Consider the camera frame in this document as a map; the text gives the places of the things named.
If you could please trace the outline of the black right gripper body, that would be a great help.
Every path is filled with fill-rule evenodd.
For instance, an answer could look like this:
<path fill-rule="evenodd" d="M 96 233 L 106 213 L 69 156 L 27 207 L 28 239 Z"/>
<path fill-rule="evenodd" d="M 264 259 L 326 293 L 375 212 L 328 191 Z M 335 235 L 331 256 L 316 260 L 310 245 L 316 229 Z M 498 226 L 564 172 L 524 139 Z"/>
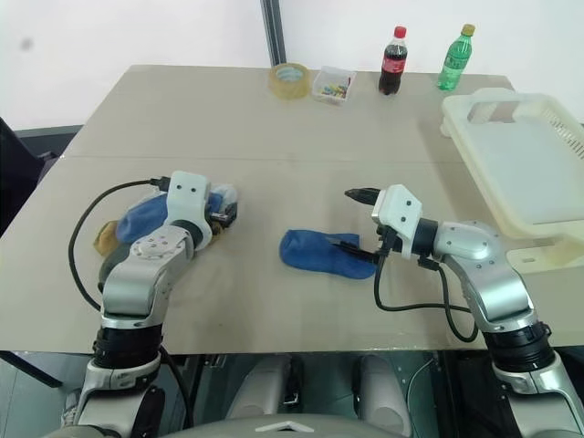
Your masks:
<path fill-rule="evenodd" d="M 373 253 L 372 261 L 374 264 L 379 264 L 381 260 L 385 260 L 394 249 L 398 236 L 393 228 L 383 224 L 377 225 L 376 233 L 379 237 L 379 247 Z"/>

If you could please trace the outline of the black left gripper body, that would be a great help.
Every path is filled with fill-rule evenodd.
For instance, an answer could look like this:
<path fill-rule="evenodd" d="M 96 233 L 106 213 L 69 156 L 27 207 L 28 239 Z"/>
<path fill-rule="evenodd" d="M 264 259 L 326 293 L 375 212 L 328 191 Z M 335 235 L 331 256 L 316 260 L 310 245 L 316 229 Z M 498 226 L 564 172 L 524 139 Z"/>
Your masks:
<path fill-rule="evenodd" d="M 208 214 L 210 224 L 218 224 L 222 228 L 229 228 L 236 220 L 238 213 L 238 203 L 228 204 L 223 211 Z"/>

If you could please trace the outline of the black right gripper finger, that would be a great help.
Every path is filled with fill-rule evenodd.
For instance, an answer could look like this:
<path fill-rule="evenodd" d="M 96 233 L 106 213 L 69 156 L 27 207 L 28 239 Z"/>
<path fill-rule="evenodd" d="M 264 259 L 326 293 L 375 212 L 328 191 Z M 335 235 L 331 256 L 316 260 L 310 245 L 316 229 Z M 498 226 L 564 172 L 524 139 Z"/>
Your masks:
<path fill-rule="evenodd" d="M 375 204 L 379 196 L 379 190 L 370 187 L 352 188 L 345 191 L 344 194 L 358 203 Z"/>
<path fill-rule="evenodd" d="M 379 255 L 370 251 L 363 250 L 358 246 L 350 242 L 336 242 L 332 243 L 333 246 L 337 247 L 341 251 L 353 256 L 359 260 L 365 261 L 371 264 L 379 263 Z"/>

